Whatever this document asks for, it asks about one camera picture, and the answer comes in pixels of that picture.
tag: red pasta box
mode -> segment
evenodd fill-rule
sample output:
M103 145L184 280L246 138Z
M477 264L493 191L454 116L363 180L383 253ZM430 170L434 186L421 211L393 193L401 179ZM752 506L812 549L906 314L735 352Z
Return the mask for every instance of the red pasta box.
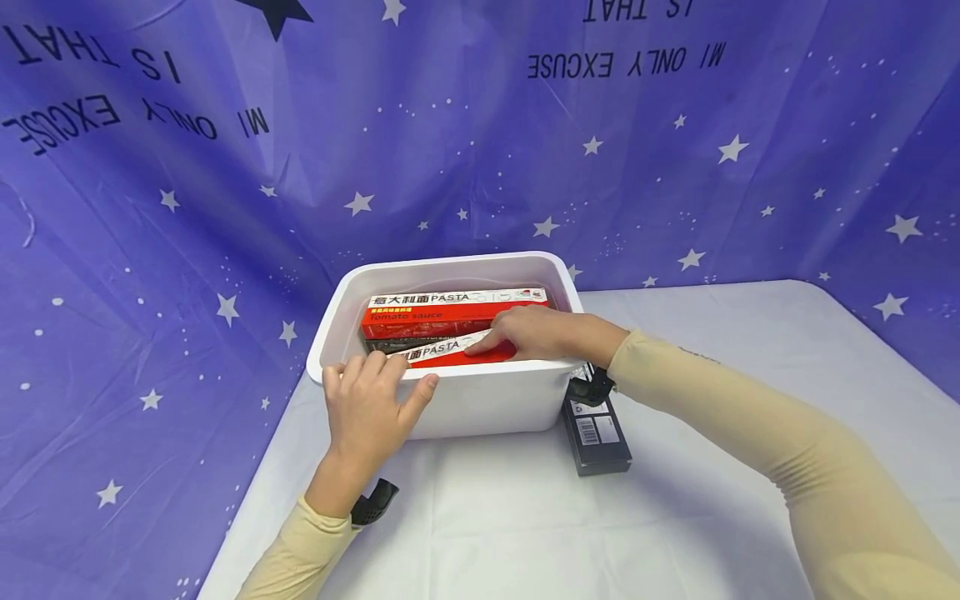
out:
M528 304L547 306L543 288L374 296L360 329L368 340L457 337L490 327L497 314Z
M397 352L406 357L413 369L432 369L434 367L453 367L456 365L483 365L502 363L516 354L516 348L510 342L504 342L496 348L482 354L467 356L464 350L484 338L490 330L476 331L449 340L443 340L428 346Z

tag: barcode label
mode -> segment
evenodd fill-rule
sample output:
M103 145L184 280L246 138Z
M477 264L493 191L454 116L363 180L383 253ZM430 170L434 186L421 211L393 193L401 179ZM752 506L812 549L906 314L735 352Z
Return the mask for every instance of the barcode label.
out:
M580 431L580 441L583 445L600 444L600 436L597 435L596 425L593 424L593 419L590 417L577 419L577 430Z

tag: white tablecloth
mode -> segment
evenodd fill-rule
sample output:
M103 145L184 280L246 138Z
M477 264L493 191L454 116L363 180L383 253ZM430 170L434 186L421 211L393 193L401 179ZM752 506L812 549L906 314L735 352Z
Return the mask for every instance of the white tablecloth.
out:
M960 560L960 405L814 286L776 281L595 292L588 311L711 356L857 431ZM780 494L685 424L613 400L627 473L579 478L558 423L408 443L390 512L321 598L806 598ZM329 443L297 388L201 593L232 598Z

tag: right hand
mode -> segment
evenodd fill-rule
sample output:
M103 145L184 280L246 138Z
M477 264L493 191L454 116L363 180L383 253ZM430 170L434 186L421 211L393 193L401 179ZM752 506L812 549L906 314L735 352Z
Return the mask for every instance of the right hand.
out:
M517 306L496 316L491 331L466 355L492 350L503 342L516 347L511 360L576 358L606 369L627 338L625 329L598 317L544 306Z
M516 306L498 314L490 333L464 354L480 354L510 342L516 347L511 360L558 360L573 351L570 333L583 316L544 306Z

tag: white star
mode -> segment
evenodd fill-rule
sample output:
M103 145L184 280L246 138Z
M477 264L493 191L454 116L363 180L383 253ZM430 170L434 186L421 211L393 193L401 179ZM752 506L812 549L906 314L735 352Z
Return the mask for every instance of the white star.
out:
M749 143L744 144L740 142L740 135L738 133L731 143L727 144L726 146L720 146L717 149L723 153L723 155L720 156L720 162L723 162L724 160L732 160L733 162L737 162L737 160L740 158L740 153L743 152L743 149L749 145Z
M913 217L912 219L904 219L899 215L894 215L894 224L892 227L886 229L890 233L895 233L902 244L906 241L906 238L911 235L923 235L924 233L917 229L917 219L920 217Z
M143 410L147 410L148 408L159 410L161 398L163 398L163 396L158 394L156 390L151 389L149 394L140 397L140 399L143 400Z
M177 192L175 190L170 190L169 192L164 192L160 190L160 194L163 196L163 199L160 200L160 203L170 209L170 212L177 212L177 206L180 206L180 203L177 202Z
M297 324L296 321L291 321L287 323L283 322L283 333L280 334L279 339L287 343L287 347L290 347L290 343L297 339L297 332L294 331L294 325Z
M383 0L383 18L381 21L391 20L394 25L400 26L400 13L407 10L407 7L400 3L400 0Z
M700 259L703 257L704 254L706 254L706 252L694 252L693 249L691 248L690 252L686 253L686 256L684 256L683 258L677 259L677 262L684 265L681 268L681 271L686 271L690 267L699 267Z
M603 142L598 142L596 135L592 137L589 142L584 144L584 148L586 148L584 151L584 156L597 154L597 150L600 149L601 144L603 144Z
M907 300L910 300L909 296L904 298L894 298L893 294L887 294L886 300L880 304L874 304L874 308L883 313L883 321L886 321L890 318L890 315L903 316L903 309L900 307L903 306L903 303Z
M349 208L353 212L351 217L357 216L361 210L370 210L370 201L373 200L373 194L370 196L361 196L360 192L353 192L353 202L344 204L344 208Z
M224 298L220 294L217 294L217 299L220 301L220 308L217 310L217 316L223 317L227 320L227 327L233 327L233 320L240 318L240 313L237 312L237 309L233 307L233 303L236 302L236 295L231 296L230 298Z
M550 232L558 228L559 225L553 224L553 217L547 217L546 221L543 223L534 223L534 227L537 228L537 232L534 233L534 237L537 237L538 235L550 237Z
M123 490L123 486L116 485L116 483L110 479L110 483L108 483L105 488L97 492L97 495L100 496L100 506L97 508L102 509L107 504L116 504L117 493L121 490Z

